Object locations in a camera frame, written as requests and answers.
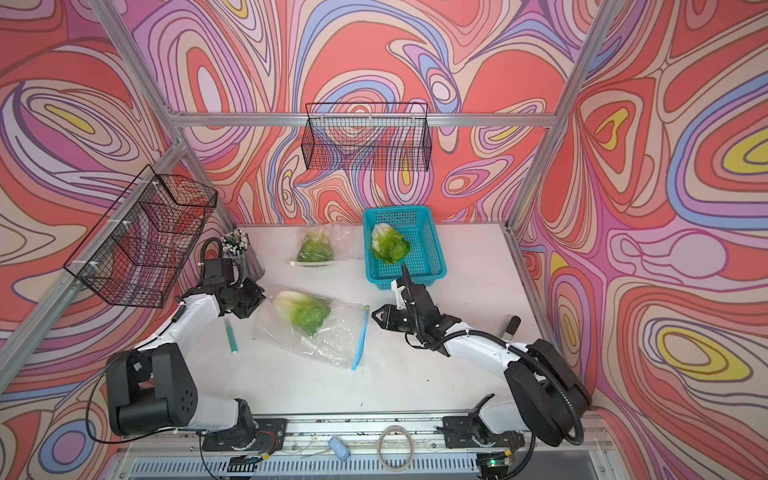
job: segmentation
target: white tabletop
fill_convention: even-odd
[[[323,268],[290,266],[299,227],[244,228],[266,267],[258,283],[290,286],[371,311],[394,303],[391,291],[366,279],[362,260]],[[501,335],[513,315],[522,319],[515,342],[533,343],[540,333],[499,225],[438,225],[448,275],[429,287],[441,313]],[[253,318],[229,315],[240,352],[230,353],[223,320],[200,337],[187,364],[201,393],[248,401],[254,415],[344,412],[408,412],[470,409],[494,392],[511,398],[504,379],[461,359],[412,349],[403,335],[369,319],[365,352],[357,371],[328,366],[253,339]]]

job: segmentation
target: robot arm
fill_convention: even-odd
[[[199,394],[184,357],[218,316],[233,312],[246,318],[263,300],[263,290],[251,279],[235,280],[231,259],[205,260],[200,282],[181,299],[173,316],[148,340],[109,359],[112,432],[125,436],[171,427],[228,431],[232,439],[246,442],[252,438],[256,430],[247,403]]]
[[[557,446],[567,439],[581,443],[579,418],[591,396],[557,350],[542,339],[531,345],[510,343],[473,329],[460,319],[441,314],[423,285],[403,276],[392,282],[397,305],[385,305],[373,319],[386,330],[413,334],[423,349],[466,359],[506,380],[515,401],[478,406],[477,431],[486,443],[503,432],[528,429],[545,443]],[[576,429],[576,436],[568,435]]]

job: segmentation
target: plastic bag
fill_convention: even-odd
[[[408,255],[411,243],[388,223],[378,223],[371,231],[371,250],[382,262],[394,265]]]
[[[364,305],[280,290],[257,310],[254,338],[354,370],[362,358],[367,323]]]
[[[352,226],[325,223],[299,230],[299,245],[291,266],[322,266],[357,260],[353,253]]]

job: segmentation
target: black wire basket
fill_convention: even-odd
[[[428,111],[422,102],[306,104],[306,169],[428,171]]]
[[[64,268],[110,305],[161,308],[216,208],[218,195],[181,175],[154,174],[139,183],[146,183],[144,190],[106,241],[87,261],[72,260],[97,225]]]

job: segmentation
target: lettuce in plastic bag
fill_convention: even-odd
[[[394,265],[411,251],[411,244],[388,223],[378,223],[371,232],[373,254],[384,263]]]
[[[333,248],[330,240],[322,228],[318,228],[304,237],[299,254],[296,255],[298,262],[327,262],[333,260]]]
[[[291,290],[284,290],[273,299],[277,313],[309,336],[323,326],[323,321],[331,313],[330,303],[330,300]]]

